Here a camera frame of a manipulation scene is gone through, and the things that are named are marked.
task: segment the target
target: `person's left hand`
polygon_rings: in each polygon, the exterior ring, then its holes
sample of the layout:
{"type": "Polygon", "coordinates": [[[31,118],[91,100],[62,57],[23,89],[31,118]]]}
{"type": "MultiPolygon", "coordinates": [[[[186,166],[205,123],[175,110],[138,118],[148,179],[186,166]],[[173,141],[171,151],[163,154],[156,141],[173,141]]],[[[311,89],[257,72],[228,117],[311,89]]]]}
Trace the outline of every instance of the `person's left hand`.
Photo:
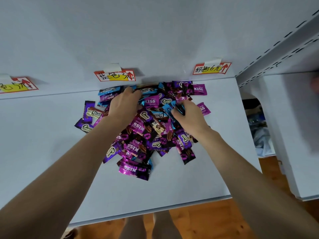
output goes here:
{"type": "Polygon", "coordinates": [[[140,108],[138,101],[141,96],[142,92],[140,90],[133,92],[131,87],[127,87],[121,94],[114,97],[111,101],[108,117],[120,120],[123,128],[125,128],[136,116],[136,113],[140,108]]]}

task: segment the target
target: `forearm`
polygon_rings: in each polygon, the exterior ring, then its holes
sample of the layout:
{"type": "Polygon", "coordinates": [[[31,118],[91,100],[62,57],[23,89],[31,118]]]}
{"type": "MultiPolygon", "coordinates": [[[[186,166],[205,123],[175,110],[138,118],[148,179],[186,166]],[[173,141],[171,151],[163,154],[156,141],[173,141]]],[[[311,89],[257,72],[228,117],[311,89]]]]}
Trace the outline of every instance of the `forearm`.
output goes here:
{"type": "Polygon", "coordinates": [[[261,237],[317,238],[317,222],[210,130],[196,137],[208,152],[245,219],[261,237]]]}
{"type": "Polygon", "coordinates": [[[122,130],[105,117],[0,211],[6,238],[59,238],[81,205],[111,143],[122,130]]]}

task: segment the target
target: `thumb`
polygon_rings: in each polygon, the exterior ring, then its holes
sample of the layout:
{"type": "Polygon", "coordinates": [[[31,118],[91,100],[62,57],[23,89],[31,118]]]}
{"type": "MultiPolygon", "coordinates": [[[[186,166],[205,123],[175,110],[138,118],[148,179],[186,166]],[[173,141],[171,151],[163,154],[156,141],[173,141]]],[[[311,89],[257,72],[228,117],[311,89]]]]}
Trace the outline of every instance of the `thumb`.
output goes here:
{"type": "Polygon", "coordinates": [[[185,119],[185,116],[183,116],[183,114],[181,114],[181,113],[176,109],[176,107],[171,110],[171,113],[172,113],[173,117],[174,117],[179,123],[181,123],[181,122],[185,119]]]}

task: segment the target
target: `person's right arm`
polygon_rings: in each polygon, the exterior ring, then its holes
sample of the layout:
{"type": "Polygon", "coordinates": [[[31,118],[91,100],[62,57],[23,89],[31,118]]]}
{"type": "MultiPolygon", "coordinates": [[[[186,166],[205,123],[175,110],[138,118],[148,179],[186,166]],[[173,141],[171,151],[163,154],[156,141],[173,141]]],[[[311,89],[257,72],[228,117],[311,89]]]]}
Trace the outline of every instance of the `person's right arm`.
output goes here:
{"type": "Polygon", "coordinates": [[[208,152],[245,220],[259,238],[319,238],[319,224],[301,206],[233,150],[184,100],[186,114],[173,116],[208,152]]]}

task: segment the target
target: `person's left arm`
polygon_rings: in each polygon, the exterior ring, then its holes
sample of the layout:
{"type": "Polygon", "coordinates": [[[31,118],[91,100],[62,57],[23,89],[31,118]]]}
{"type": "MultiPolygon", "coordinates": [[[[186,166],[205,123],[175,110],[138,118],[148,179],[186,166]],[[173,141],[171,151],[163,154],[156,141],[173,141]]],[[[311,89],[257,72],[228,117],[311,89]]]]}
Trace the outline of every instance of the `person's left arm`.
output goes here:
{"type": "Polygon", "coordinates": [[[115,97],[109,115],[0,210],[0,237],[59,239],[116,136],[133,120],[141,92],[115,97]]]}

